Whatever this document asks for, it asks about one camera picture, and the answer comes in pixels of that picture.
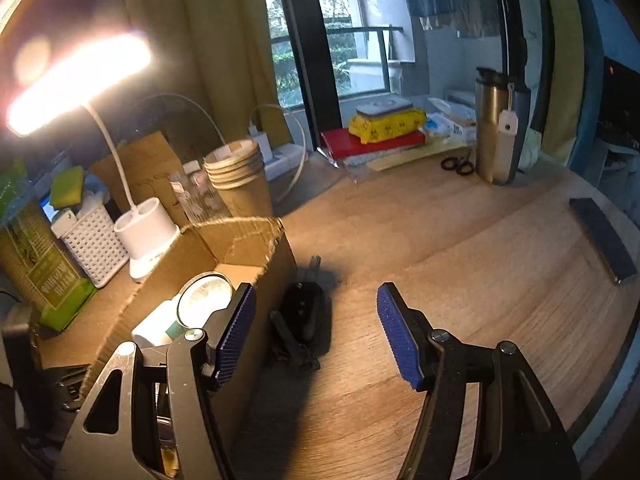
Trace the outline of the white plastic pill bottle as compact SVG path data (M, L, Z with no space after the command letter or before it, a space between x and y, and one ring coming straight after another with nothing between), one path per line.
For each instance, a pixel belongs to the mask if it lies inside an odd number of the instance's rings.
M160 347L170 344L186 329L177 316L178 297L159 304L132 331L132 340L140 348Z

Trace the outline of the white woven plastic basket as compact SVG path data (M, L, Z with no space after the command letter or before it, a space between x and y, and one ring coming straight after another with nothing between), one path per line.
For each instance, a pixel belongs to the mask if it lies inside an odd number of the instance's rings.
M59 211L51 230L96 288L104 287L129 261L114 222L101 203L92 204L83 214L74 214L71 209Z

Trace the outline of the brown cardboard lamp package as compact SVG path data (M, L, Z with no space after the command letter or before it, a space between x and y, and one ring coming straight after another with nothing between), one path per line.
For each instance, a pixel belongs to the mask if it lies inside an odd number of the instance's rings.
M169 217L182 228L189 223L176 199L169 177L182 170L182 163L160 131L124 145L118 150L132 199L137 205L157 197ZM114 158L108 155L89 167L108 188L121 212L130 209Z

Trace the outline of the clear plastic document sleeve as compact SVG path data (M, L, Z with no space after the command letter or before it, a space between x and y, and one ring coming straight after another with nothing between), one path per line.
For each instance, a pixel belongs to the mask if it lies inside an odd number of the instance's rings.
M331 166L344 172L352 182L359 183L380 172L407 165L409 162L416 162L417 160L429 157L442 157L458 151L473 151L474 148L475 146L473 144L466 144L450 138L431 139L427 144L407 148L397 153L383 155L357 166L348 166L342 160L333 159L322 151L320 151L320 154Z

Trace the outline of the yellow patterned pouch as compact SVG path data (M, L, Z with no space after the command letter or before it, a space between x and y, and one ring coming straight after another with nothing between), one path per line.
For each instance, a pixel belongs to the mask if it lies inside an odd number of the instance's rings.
M349 122L348 132L356 136L362 144L375 144L418 131L425 125L426 120L427 114L420 108L376 119L356 114Z

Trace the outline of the dark smartphone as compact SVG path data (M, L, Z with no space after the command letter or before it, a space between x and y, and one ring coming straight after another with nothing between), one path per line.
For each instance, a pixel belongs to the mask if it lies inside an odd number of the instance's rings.
M638 269L634 259L597 203L592 198L583 197L571 198L568 204L613 283L620 285L635 278Z

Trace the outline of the green box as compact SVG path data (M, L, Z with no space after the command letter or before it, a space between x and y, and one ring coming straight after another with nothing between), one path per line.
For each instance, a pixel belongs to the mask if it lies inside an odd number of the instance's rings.
M1 270L55 333L64 332L96 292L51 231L21 159L1 173Z

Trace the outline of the metal tin can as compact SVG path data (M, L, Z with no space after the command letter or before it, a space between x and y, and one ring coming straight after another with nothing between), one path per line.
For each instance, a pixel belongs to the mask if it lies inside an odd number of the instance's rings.
M191 278L178 293L177 316L184 328L202 328L216 311L224 310L234 294L231 282L217 272Z

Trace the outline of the stack of brown paper cups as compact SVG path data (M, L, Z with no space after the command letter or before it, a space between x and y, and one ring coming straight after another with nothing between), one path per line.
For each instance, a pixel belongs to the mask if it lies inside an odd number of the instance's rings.
M233 141L203 159L210 183L232 217L272 217L273 206L258 144Z

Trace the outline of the floral glass jar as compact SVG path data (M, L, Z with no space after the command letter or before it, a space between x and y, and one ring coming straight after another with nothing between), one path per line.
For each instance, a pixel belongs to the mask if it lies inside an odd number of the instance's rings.
M169 176L169 183L191 223L230 218L231 214L208 174L197 160L191 160Z

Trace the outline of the white usb charger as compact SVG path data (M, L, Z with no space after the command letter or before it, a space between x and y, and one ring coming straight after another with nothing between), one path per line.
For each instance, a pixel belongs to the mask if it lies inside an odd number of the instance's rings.
M258 144L264 163L269 164L273 159L273 154L267 133L260 131L255 125L250 124L248 127L248 135Z

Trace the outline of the black scissors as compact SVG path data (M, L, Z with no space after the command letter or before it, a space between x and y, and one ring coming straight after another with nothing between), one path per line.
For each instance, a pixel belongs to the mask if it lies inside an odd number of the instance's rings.
M474 164L465 156L449 156L440 162L440 168L452 171L458 176L469 177L474 174Z

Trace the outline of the white paper tag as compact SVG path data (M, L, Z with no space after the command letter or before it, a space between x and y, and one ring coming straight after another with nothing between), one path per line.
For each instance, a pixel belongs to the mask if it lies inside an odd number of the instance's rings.
M502 110L498 117L498 131L508 136L518 134L518 115L514 110Z

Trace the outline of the grey flat box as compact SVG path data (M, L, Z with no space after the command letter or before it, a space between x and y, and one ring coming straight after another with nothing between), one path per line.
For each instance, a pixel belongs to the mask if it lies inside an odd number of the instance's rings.
M413 102L411 101L398 98L398 96L386 96L384 99L378 99L358 106L356 112L364 118L376 119L400 113L404 110L411 110L412 108Z

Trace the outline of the stainless steel thermos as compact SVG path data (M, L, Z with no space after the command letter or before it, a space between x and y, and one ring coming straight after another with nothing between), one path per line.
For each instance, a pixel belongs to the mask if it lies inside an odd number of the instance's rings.
M528 125L530 90L523 79L479 67L475 84L477 174L494 185L508 185L515 177ZM518 115L518 134L498 131L502 110Z

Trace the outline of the white medicine boxes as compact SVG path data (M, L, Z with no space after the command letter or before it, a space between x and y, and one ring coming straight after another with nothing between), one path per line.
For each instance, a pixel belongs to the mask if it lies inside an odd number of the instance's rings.
M427 114L428 128L465 144L476 143L477 122L473 107L434 96L429 96L428 102L435 109L433 113Z

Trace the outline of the yellow green sponge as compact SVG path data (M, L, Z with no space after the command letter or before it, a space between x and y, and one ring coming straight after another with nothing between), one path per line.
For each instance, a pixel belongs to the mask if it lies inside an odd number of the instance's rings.
M56 174L51 183L50 204L56 209L76 206L82 201L85 170L73 166Z

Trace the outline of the white power strip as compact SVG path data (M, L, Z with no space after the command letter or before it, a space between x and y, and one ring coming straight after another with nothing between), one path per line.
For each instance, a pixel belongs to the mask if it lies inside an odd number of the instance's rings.
M265 175L268 182L281 177L291 170L299 167L300 161L306 157L306 152L301 145L284 144L272 151L273 159L265 164Z

